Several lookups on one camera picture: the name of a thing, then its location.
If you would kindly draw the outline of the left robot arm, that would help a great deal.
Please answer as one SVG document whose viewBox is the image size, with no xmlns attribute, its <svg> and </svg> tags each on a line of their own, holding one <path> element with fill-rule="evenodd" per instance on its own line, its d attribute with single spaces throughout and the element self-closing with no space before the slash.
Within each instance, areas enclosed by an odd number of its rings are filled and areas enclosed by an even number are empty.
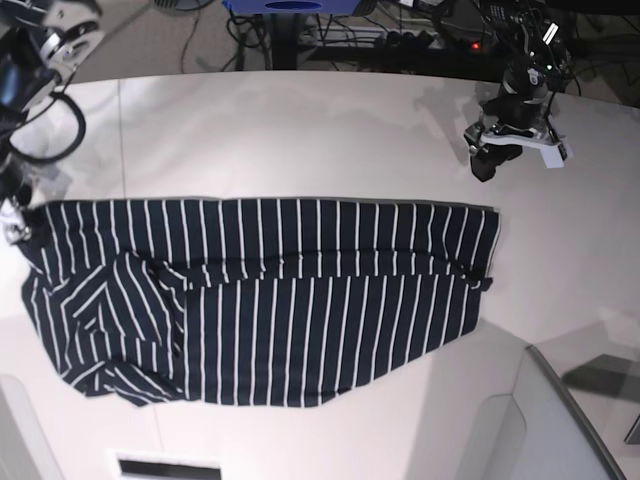
<svg viewBox="0 0 640 480">
<path fill-rule="evenodd" d="M 552 105 L 571 81 L 571 57 L 559 25 L 540 2 L 481 1 L 479 10 L 514 55 L 498 93 L 481 104 L 479 119 L 464 132 L 473 175 L 492 179 L 525 148 L 539 151 L 547 168 L 562 168 L 573 153 L 553 124 Z"/>
</svg>

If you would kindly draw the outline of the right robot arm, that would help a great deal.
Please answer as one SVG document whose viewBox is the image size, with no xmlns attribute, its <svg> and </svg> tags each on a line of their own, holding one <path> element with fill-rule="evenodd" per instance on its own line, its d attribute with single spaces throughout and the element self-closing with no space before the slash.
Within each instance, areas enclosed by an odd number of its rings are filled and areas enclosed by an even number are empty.
<svg viewBox="0 0 640 480">
<path fill-rule="evenodd" d="M 33 189 L 25 167 L 46 167 L 71 155 L 86 135 L 86 120 L 66 93 L 79 66 L 104 38 L 95 1 L 3 1 L 1 25 L 1 228 L 8 244 L 39 237 L 41 216 L 31 211 Z M 67 106 L 77 123 L 71 144 L 51 157 L 20 151 L 11 137 L 35 119 L 43 100 Z"/>
</svg>

